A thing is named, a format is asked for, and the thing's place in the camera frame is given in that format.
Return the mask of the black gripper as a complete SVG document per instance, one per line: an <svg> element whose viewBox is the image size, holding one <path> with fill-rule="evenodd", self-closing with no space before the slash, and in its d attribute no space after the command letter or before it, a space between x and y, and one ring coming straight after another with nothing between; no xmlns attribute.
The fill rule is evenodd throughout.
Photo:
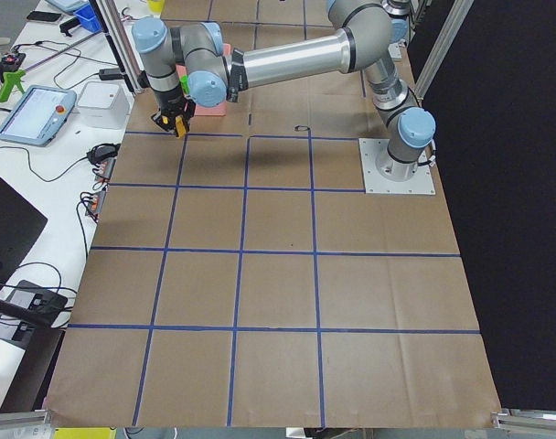
<svg viewBox="0 0 556 439"><path fill-rule="evenodd" d="M143 70L138 80L145 89L150 88L154 93L158 109L151 116L151 120L155 125L165 132L174 134L175 119L182 116L190 131L190 120L194 116L196 104L183 92L176 72L158 77Z"/></svg>

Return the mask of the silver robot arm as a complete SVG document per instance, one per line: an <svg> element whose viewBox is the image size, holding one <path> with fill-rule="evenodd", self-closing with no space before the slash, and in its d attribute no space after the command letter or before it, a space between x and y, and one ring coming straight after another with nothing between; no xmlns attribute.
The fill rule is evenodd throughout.
<svg viewBox="0 0 556 439"><path fill-rule="evenodd" d="M183 136L197 106L236 102L250 88L338 71L364 73L373 104L390 131L376 168L388 180L411 179L433 142L436 122L421 108L402 80L389 46L408 31L402 1L329 1L326 12L331 36L271 48L223 52L215 22L168 27L145 17L132 28L136 51L158 110L152 116L161 129Z"/></svg>

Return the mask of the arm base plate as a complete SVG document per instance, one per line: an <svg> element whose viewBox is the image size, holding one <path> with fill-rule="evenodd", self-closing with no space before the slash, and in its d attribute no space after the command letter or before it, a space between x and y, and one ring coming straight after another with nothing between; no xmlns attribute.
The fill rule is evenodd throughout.
<svg viewBox="0 0 556 439"><path fill-rule="evenodd" d="M390 156L388 143L388 139L358 139L365 193L434 196L436 190L426 154L422 152L417 162L403 164Z"/></svg>

